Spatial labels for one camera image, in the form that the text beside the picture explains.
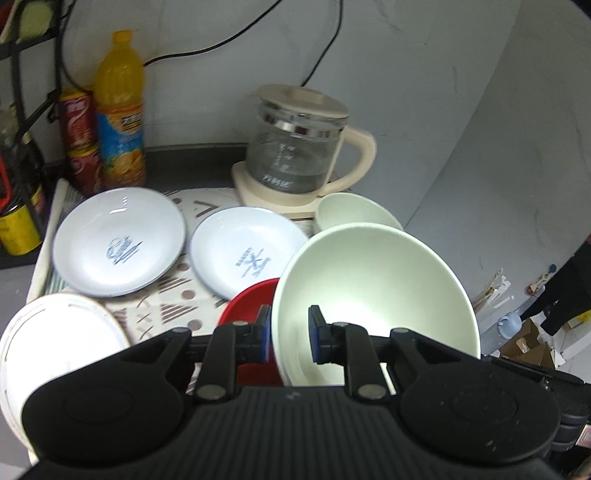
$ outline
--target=red bowl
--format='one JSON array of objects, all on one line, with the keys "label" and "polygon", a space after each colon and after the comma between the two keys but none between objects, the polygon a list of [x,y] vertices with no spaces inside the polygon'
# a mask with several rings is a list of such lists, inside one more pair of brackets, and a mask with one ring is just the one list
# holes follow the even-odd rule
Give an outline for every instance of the red bowl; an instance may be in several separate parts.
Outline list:
[{"label": "red bowl", "polygon": [[[278,282],[279,278],[270,278],[240,292],[228,304],[217,324],[222,325],[237,320],[254,323],[261,305],[271,305],[273,303],[273,295]],[[272,348],[269,349],[269,361],[266,364],[248,364],[238,367],[238,384],[283,385]]]}]

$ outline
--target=bottle label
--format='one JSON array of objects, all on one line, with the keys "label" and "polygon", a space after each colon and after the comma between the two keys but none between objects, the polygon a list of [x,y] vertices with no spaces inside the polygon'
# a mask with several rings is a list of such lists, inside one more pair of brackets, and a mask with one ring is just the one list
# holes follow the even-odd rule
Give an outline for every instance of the bottle label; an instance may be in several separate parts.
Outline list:
[{"label": "bottle label", "polygon": [[109,187],[141,185],[145,181],[142,105],[97,112],[100,156]]}]

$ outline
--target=red can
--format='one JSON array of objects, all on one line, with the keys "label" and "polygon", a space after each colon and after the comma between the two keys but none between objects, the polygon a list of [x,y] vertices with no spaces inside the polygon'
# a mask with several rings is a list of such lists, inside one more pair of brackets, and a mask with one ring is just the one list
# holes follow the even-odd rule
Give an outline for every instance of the red can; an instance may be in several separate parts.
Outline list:
[{"label": "red can", "polygon": [[98,145],[68,152],[72,168],[73,184],[85,196],[90,197],[104,190],[103,167]]},{"label": "red can", "polygon": [[95,105],[90,93],[69,89],[60,96],[61,134],[66,149],[79,150],[96,143]]}]

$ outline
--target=small bowl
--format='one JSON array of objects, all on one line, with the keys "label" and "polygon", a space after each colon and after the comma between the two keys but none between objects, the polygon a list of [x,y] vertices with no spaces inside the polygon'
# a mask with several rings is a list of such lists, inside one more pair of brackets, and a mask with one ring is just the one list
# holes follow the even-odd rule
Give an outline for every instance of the small bowl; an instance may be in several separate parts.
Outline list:
[{"label": "small bowl", "polygon": [[[271,305],[279,278],[271,278],[248,287],[240,292],[226,307],[218,325],[244,320],[254,323],[261,305]],[[248,364],[238,367],[240,385],[283,385],[277,370],[273,349],[269,350],[269,361],[264,365]]]},{"label": "small bowl", "polygon": [[404,230],[396,217],[373,200],[354,193],[331,193],[322,197],[314,213],[314,233],[346,223],[379,223]]}]

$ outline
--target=kettle lid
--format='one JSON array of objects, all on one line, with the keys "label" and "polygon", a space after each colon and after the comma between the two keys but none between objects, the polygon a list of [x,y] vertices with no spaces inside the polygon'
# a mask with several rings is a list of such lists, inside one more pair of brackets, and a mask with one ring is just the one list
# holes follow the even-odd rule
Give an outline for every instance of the kettle lid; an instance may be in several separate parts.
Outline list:
[{"label": "kettle lid", "polygon": [[297,113],[325,118],[347,118],[349,109],[345,104],[318,90],[294,85],[271,84],[259,87],[254,96]]}]

